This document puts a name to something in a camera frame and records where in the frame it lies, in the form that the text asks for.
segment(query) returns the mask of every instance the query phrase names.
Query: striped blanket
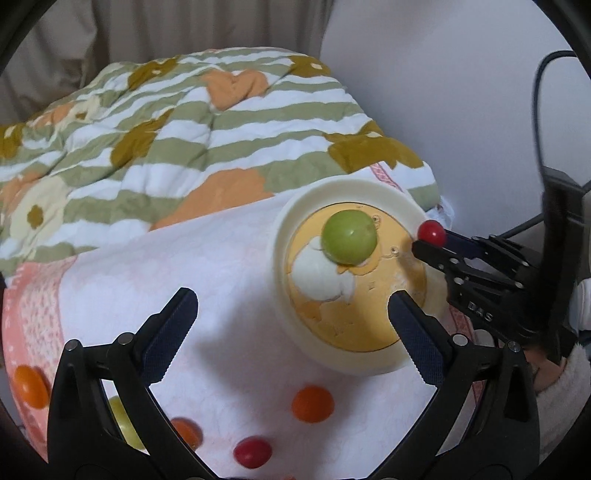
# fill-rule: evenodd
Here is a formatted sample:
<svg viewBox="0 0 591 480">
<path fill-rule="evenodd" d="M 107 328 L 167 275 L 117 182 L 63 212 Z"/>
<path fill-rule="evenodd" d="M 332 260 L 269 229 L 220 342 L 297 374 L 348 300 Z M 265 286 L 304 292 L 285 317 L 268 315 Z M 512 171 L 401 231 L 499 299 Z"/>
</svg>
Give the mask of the striped blanket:
<svg viewBox="0 0 591 480">
<path fill-rule="evenodd" d="M 0 127 L 0 271 L 381 165 L 425 209 L 433 174 L 317 59 L 229 48 L 115 63 Z"/>
</svg>

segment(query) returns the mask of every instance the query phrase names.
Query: white wall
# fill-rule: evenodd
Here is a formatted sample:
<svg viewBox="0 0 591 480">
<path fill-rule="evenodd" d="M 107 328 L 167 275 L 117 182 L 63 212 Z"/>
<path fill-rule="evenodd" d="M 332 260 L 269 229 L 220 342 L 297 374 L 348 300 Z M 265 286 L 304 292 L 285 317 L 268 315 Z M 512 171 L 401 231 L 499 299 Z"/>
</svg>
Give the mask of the white wall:
<svg viewBox="0 0 591 480">
<path fill-rule="evenodd" d="M 486 235 L 540 212 L 532 84 L 562 48 L 532 0 L 335 0 L 321 58 L 430 163 L 454 230 Z"/>
</svg>

